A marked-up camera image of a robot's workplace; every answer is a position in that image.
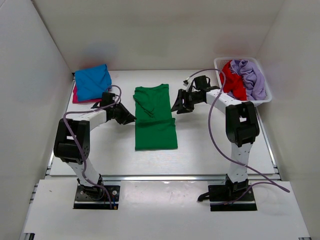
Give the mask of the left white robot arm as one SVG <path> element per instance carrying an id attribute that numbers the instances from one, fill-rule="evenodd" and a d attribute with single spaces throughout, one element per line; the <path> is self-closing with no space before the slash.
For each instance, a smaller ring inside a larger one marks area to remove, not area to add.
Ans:
<path id="1" fill-rule="evenodd" d="M 98 201 L 109 196 L 103 184 L 103 178 L 90 162 L 91 131 L 110 120 L 120 125 L 127 125 L 136 121 L 121 103 L 121 97 L 111 92 L 103 92 L 98 108 L 89 111 L 79 111 L 75 118 L 67 115 L 76 112 L 66 112 L 59 120 L 53 153 L 54 156 L 66 163 L 77 176 L 81 190 L 92 200 Z"/>

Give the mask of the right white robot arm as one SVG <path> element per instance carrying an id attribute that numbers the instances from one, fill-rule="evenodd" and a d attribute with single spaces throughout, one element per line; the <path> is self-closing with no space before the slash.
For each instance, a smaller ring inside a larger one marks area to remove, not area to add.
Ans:
<path id="1" fill-rule="evenodd" d="M 225 134 L 231 143 L 229 170 L 225 183 L 210 187 L 208 193 L 201 195 L 198 201 L 210 197 L 220 197 L 229 201 L 236 200 L 249 188 L 248 163 L 251 148 L 260 134 L 260 128 L 251 101 L 240 101 L 224 93 L 218 86 L 212 86 L 204 75 L 196 77 L 192 83 L 184 81 L 186 89 L 179 89 L 171 108 L 177 114 L 191 113 L 196 104 L 206 103 L 218 109 L 225 116 Z"/>

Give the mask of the green t shirt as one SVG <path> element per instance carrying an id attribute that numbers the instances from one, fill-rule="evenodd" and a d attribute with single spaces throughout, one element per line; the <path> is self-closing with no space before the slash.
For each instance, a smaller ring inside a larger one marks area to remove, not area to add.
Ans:
<path id="1" fill-rule="evenodd" d="M 169 85 L 136 87 L 135 150 L 156 151 L 178 148 L 175 118 L 172 117 Z"/>

